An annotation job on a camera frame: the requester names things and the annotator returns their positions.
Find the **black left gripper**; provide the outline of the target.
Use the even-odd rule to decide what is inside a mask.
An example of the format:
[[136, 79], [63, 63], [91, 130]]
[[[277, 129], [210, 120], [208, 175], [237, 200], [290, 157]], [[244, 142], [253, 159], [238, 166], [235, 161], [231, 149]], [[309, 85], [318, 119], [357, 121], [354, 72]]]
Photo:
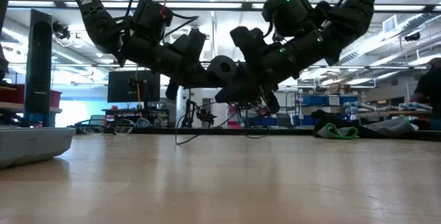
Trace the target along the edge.
[[170, 78], [165, 96], [175, 101], [178, 89], [186, 88], [223, 88], [226, 81], [212, 71], [206, 71], [200, 61], [204, 35], [183, 35], [172, 44], [154, 44], [136, 36], [124, 42], [118, 53], [118, 61], [123, 65], [132, 61], [153, 72]]

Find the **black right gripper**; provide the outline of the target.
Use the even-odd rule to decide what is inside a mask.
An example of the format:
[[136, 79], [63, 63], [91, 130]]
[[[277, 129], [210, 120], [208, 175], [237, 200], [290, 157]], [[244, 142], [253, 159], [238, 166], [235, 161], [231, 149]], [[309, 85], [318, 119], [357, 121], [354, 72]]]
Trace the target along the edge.
[[215, 73], [221, 90], [215, 99], [219, 103], [251, 101], [261, 96], [271, 114], [280, 106], [274, 94], [278, 84], [292, 77], [298, 79], [300, 71], [321, 59], [337, 62], [337, 39], [318, 33], [309, 33], [282, 44], [268, 44], [260, 35], [254, 48], [254, 73]]

